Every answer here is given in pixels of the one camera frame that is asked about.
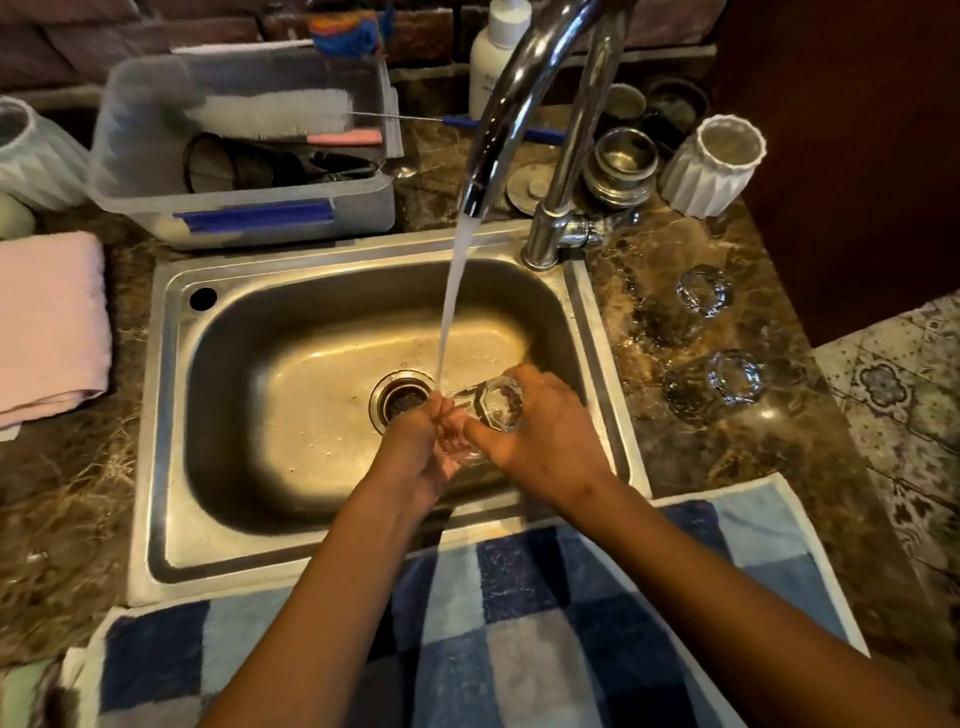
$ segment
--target faucet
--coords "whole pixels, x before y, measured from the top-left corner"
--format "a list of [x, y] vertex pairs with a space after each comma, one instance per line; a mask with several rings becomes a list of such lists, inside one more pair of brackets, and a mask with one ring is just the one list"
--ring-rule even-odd
[[546, 196], [537, 204], [521, 258], [537, 271], [552, 268], [561, 247], [598, 242], [638, 221], [631, 209], [601, 221], [573, 214], [573, 188], [593, 143], [593, 128], [623, 52], [636, 0], [551, 0], [530, 24], [503, 69], [467, 159], [460, 211], [482, 219], [506, 181], [530, 116], [577, 39], [593, 30], [587, 62], [573, 101], [560, 159]]

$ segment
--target water stream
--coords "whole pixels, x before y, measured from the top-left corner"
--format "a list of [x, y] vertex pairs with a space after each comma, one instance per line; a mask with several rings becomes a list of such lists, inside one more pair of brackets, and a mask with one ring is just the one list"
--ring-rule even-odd
[[453, 323], [453, 311], [457, 307], [457, 293], [460, 291], [460, 280], [464, 276], [464, 267], [467, 265], [467, 253], [473, 235], [480, 226], [480, 220], [469, 217], [463, 212], [457, 218], [457, 229], [453, 235], [453, 258], [450, 260], [450, 270], [446, 274], [446, 293], [444, 293], [444, 317], [440, 324], [440, 359], [437, 362], [437, 376], [434, 386], [442, 389], [441, 377], [444, 375], [444, 354], [446, 354], [446, 338], [450, 334], [450, 325]]

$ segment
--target folded towel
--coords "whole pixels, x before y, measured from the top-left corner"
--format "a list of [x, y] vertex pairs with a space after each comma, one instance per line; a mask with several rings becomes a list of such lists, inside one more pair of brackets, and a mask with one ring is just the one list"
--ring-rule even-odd
[[[773, 473], [654, 501], [867, 653], [800, 499]], [[112, 609], [71, 687], [77, 725], [196, 725], [290, 589]], [[562, 522], [407, 558], [347, 726], [745, 725], [630, 578]]]
[[104, 254], [88, 232], [0, 242], [0, 427], [103, 394]]

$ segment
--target drain strainer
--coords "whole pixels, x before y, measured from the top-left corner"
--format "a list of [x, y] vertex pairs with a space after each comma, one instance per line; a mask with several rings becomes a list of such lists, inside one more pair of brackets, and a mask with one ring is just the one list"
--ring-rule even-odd
[[423, 372], [401, 369], [380, 379], [370, 394], [370, 420], [381, 435], [397, 415], [423, 404], [433, 391], [433, 379]]

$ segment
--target pink handle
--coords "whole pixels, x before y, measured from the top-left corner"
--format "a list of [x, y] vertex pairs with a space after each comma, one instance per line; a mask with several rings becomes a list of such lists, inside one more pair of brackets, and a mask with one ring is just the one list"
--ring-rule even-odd
[[383, 144], [379, 129], [351, 129], [340, 133], [315, 133], [306, 137], [307, 144], [322, 147], [378, 147]]

